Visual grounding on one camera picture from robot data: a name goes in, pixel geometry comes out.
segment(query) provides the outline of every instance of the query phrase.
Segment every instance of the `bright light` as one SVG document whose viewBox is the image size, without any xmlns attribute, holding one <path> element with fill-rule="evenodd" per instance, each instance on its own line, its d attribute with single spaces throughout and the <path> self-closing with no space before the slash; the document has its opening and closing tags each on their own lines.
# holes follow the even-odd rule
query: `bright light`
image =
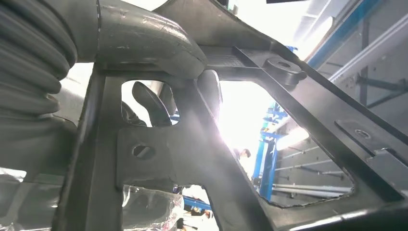
<svg viewBox="0 0 408 231">
<path fill-rule="evenodd" d="M 303 128 L 296 128 L 289 132 L 289 135 L 280 138 L 276 142 L 276 149 L 278 151 L 283 150 L 289 146 L 299 143 L 300 141 L 307 139 L 309 133 Z"/>
<path fill-rule="evenodd" d="M 224 142 L 231 148 L 251 152 L 248 174 L 254 172 L 259 131 L 272 97 L 261 86 L 246 81 L 221 81 L 223 103 L 220 106 L 218 128 Z"/>
<path fill-rule="evenodd" d="M 300 45 L 298 52 L 296 52 L 299 59 L 304 60 L 310 53 L 317 47 L 323 37 L 327 34 L 333 25 L 333 17 L 328 17 L 314 33 L 306 39 L 306 41 Z"/>
</svg>

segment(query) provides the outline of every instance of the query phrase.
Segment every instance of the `steel tube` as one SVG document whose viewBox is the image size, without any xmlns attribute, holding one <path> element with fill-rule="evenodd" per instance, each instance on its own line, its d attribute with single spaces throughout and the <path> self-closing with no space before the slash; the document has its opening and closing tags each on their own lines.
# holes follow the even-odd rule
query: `steel tube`
<svg viewBox="0 0 408 231">
<path fill-rule="evenodd" d="M 318 197 L 339 197 L 343 195 L 342 192 L 326 192 L 326 191 L 315 191 L 315 190 L 305 190 L 305 189 L 288 189 L 288 188 L 274 188 L 273 190 L 284 193 L 298 193 L 310 196 Z"/>
<path fill-rule="evenodd" d="M 294 165 L 294 166 L 290 166 L 290 167 L 281 167 L 281 168 L 275 169 L 275 171 L 291 169 L 291 168 L 301 168 L 301 167 L 319 165 L 319 164 L 324 164 L 324 163 L 329 163 L 329 162 L 333 162 L 333 161 L 332 160 L 323 160 L 323 161 L 317 161 L 317 162 L 307 163 L 307 164 L 303 164 L 303 165 Z"/>
<path fill-rule="evenodd" d="M 348 193 L 351 191 L 351 187 L 336 187 L 336 186 L 316 186 L 316 185 L 292 185 L 292 184 L 273 184 L 277 188 L 290 188 L 290 189 L 306 189 L 317 191 L 330 191 L 337 193 Z"/>
</svg>

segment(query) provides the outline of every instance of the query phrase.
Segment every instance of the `gray metal surface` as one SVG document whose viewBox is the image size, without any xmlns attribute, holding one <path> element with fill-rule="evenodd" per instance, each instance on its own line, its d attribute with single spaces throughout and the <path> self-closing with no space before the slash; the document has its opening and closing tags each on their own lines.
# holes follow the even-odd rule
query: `gray metal surface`
<svg viewBox="0 0 408 231">
<path fill-rule="evenodd" d="M 341 82 L 345 78 L 359 72 L 370 63 L 376 61 L 395 46 L 399 46 L 407 38 L 408 14 L 402 17 L 363 51 L 334 73 L 329 80 L 332 82 Z"/>
<path fill-rule="evenodd" d="M 237 46 L 258 50 L 280 46 L 280 43 L 249 27 L 215 0 L 170 0 L 154 11 L 177 22 L 201 46 Z"/>
</svg>

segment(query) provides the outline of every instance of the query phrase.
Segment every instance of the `black seat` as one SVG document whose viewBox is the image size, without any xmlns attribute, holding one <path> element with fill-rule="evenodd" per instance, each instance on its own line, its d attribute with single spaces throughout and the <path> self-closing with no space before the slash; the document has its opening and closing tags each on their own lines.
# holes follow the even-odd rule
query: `black seat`
<svg viewBox="0 0 408 231">
<path fill-rule="evenodd" d="M 170 116 L 160 98 L 141 82 L 135 82 L 132 88 L 135 100 L 146 108 L 150 122 L 154 127 L 171 126 Z"/>
</svg>

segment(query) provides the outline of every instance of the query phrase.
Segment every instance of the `cutout opening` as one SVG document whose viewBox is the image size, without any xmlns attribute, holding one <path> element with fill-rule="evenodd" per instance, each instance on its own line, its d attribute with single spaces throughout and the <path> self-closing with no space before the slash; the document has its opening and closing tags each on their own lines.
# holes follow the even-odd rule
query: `cutout opening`
<svg viewBox="0 0 408 231">
<path fill-rule="evenodd" d="M 171 88 L 163 82 L 131 80 L 122 84 L 122 118 L 142 127 L 167 127 L 179 115 Z"/>
</svg>

